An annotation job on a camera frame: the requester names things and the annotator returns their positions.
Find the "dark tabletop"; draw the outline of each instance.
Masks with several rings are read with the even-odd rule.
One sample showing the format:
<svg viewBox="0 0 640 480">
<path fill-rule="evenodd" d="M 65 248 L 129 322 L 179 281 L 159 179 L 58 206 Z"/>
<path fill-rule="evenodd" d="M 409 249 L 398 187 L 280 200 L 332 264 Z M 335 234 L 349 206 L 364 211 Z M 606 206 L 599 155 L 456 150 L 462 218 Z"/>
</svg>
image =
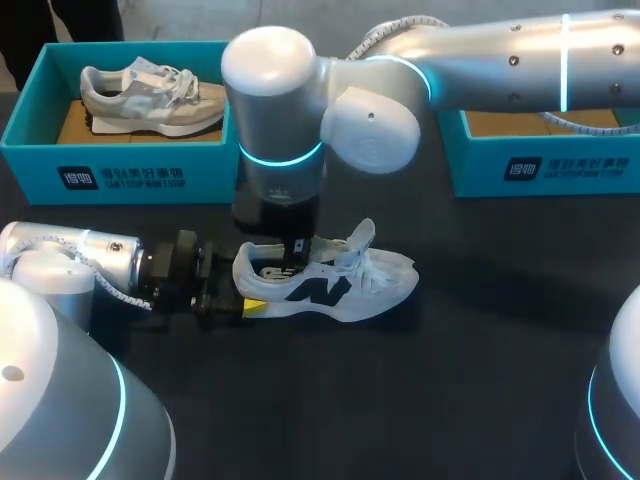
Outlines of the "dark tabletop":
<svg viewBox="0 0 640 480">
<path fill-rule="evenodd" d="M 0 95 L 0 131 L 14 102 Z M 567 478 L 591 369 L 640 283 L 640 197 L 455 199 L 433 119 L 423 138 L 393 175 L 329 159 L 322 200 L 320 235 L 369 216 L 374 246 L 416 261 L 397 312 L 209 334 L 180 316 L 116 353 L 171 414 L 177 480 Z M 29 208 L 0 161 L 0 226 L 13 220 L 244 240 L 224 205 Z"/>
</svg>

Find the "robotic arm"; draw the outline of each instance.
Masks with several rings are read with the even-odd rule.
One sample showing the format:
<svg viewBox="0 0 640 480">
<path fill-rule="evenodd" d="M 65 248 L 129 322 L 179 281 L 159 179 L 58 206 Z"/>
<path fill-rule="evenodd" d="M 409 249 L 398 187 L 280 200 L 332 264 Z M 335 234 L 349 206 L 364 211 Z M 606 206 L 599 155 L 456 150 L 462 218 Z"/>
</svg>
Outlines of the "robotic arm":
<svg viewBox="0 0 640 480">
<path fill-rule="evenodd" d="M 253 192 L 283 206 L 314 197 L 324 145 L 358 170 L 399 170 L 415 155 L 428 110 L 640 105 L 637 11 L 436 28 L 445 26 L 430 17 L 382 24 L 347 60 L 316 55 L 309 39 L 284 27 L 235 38 L 222 73 Z"/>
<path fill-rule="evenodd" d="M 235 252 L 195 232 L 180 230 L 173 242 L 144 245 L 137 237 L 77 228 L 13 222 L 0 232 L 0 279 L 43 297 L 56 311 L 88 331 L 95 283 L 130 305 L 166 315 L 193 313 L 203 330 L 213 316 L 237 319 L 243 298 L 232 287 Z"/>
</svg>

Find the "white robotic arm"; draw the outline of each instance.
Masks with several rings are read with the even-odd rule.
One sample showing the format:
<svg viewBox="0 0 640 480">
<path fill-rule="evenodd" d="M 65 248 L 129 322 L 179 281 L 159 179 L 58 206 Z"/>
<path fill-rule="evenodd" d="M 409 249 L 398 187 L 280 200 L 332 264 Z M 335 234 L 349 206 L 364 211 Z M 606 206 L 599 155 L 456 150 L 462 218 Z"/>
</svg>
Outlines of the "white robotic arm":
<svg viewBox="0 0 640 480">
<path fill-rule="evenodd" d="M 304 35 L 284 27 L 235 38 L 222 73 L 254 192 L 284 205 L 317 194 L 324 144 L 359 170 L 398 170 L 415 155 L 427 110 L 640 105 L 637 11 L 439 26 L 430 17 L 382 24 L 347 60 L 317 56 Z"/>
</svg>

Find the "shoe sole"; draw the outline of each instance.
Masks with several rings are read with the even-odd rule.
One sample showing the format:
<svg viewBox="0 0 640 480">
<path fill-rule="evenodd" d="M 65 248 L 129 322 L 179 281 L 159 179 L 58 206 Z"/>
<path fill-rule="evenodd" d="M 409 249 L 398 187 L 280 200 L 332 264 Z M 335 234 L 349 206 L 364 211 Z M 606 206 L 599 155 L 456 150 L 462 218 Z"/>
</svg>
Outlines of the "shoe sole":
<svg viewBox="0 0 640 480">
<path fill-rule="evenodd" d="M 369 318 L 377 317 L 378 315 L 382 315 L 385 312 L 388 312 L 392 308 L 397 307 L 402 304 L 409 295 L 415 290 L 416 286 L 414 286 L 411 290 L 409 290 L 406 295 L 402 297 L 402 299 L 391 305 L 383 312 L 378 312 L 374 314 L 363 314 L 363 312 L 346 312 L 344 310 L 340 310 L 336 307 L 330 307 L 328 305 L 322 305 L 318 303 L 311 302 L 267 302 L 265 306 L 261 308 L 257 308 L 255 313 L 251 313 L 245 310 L 244 316 L 246 318 L 281 318 L 281 317 L 290 317 L 292 315 L 297 315 L 298 313 L 305 312 L 316 312 L 321 313 L 323 315 L 327 315 L 339 322 L 342 323 L 351 323 L 351 322 L 360 322 L 362 320 L 367 320 Z"/>
<path fill-rule="evenodd" d="M 93 133 L 111 135 L 151 131 L 169 138 L 186 137 L 209 128 L 219 122 L 222 116 L 223 114 L 216 115 L 215 117 L 207 118 L 191 125 L 164 125 L 149 120 L 93 116 L 91 120 L 91 131 Z"/>
</svg>

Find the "cardboard insert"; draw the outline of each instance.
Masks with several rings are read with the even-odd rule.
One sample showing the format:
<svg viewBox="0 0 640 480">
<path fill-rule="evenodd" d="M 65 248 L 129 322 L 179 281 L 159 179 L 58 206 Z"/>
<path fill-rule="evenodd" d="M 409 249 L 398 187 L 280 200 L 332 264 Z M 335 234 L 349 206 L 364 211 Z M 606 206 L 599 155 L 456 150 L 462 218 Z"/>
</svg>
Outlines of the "cardboard insert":
<svg viewBox="0 0 640 480">
<path fill-rule="evenodd" d="M 592 127 L 619 127 L 611 110 L 582 110 L 555 115 L 574 123 Z M 483 113 L 465 112 L 472 137 L 518 137 L 577 135 L 571 130 L 546 122 L 535 113 Z"/>
<path fill-rule="evenodd" d="M 159 133 L 140 132 L 126 135 L 96 135 L 87 126 L 86 110 L 80 100 L 74 100 L 69 106 L 67 117 L 58 136 L 58 145 L 87 145 L 109 143 L 164 143 L 164 142 L 220 142 L 222 122 L 216 130 L 189 138 L 167 138 Z"/>
</svg>

